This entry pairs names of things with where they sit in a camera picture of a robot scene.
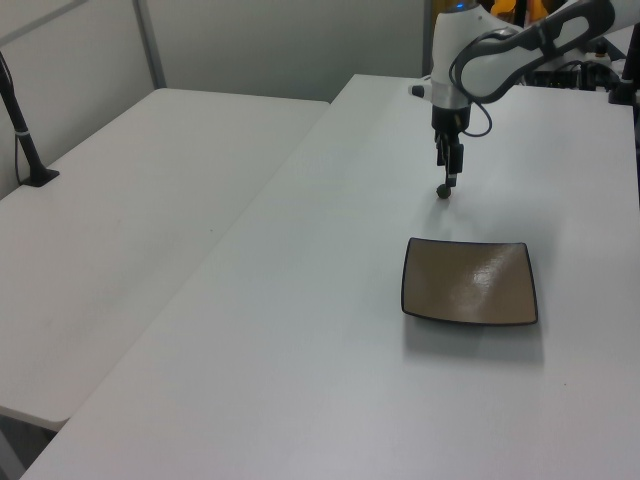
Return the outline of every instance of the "white table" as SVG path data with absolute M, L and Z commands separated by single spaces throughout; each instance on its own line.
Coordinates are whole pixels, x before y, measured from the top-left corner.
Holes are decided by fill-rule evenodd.
M 26 480 L 638 478 L 631 109 L 515 88 L 439 201 L 410 83 L 351 81 Z M 540 322 L 404 316 L 411 236 L 526 242 Z
M 59 429 L 327 107 L 159 90 L 3 199 L 0 414 Z

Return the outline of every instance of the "square plate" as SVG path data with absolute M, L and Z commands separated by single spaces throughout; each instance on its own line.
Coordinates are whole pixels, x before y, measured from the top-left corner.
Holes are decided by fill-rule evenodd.
M 472 325 L 538 321 L 524 243 L 464 243 L 412 238 L 402 274 L 402 311 Z

